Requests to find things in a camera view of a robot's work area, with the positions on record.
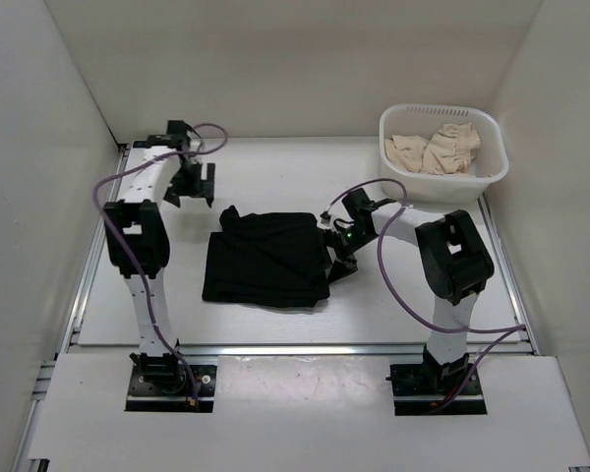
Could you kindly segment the black trousers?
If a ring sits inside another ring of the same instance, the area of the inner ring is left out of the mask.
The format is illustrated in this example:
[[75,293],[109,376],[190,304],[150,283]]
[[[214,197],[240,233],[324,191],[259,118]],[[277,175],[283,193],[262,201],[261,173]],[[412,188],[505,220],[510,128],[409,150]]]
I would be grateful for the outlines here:
[[219,223],[207,246],[204,301],[295,309],[329,297],[327,254],[313,214],[242,215],[230,206]]

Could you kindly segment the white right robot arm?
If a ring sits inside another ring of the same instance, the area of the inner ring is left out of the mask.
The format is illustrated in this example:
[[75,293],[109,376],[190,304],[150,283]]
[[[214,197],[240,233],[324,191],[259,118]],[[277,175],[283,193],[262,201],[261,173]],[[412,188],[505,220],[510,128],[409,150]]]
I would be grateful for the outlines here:
[[406,381],[424,392],[443,393],[469,369],[467,333],[479,295],[494,275],[493,260],[478,229],[464,209],[442,216],[393,199],[374,201],[363,189],[347,193],[341,203],[349,218],[321,214],[325,244],[334,254],[328,280],[354,273],[355,253],[377,243],[382,263],[385,237],[418,249],[425,280],[434,294],[434,313],[425,324],[431,331],[422,363]]

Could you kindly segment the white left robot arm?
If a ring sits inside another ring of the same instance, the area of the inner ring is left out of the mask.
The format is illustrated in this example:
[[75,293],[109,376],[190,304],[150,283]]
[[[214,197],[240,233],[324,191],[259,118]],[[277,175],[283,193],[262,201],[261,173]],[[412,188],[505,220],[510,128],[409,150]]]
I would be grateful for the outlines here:
[[92,201],[104,223],[109,260],[130,290],[141,336],[132,358],[138,374],[165,395],[185,394],[197,405],[197,377],[179,351],[168,318],[164,271],[171,248],[160,207],[182,199],[214,201],[215,166],[196,127],[171,120],[144,142],[143,159],[98,181]]

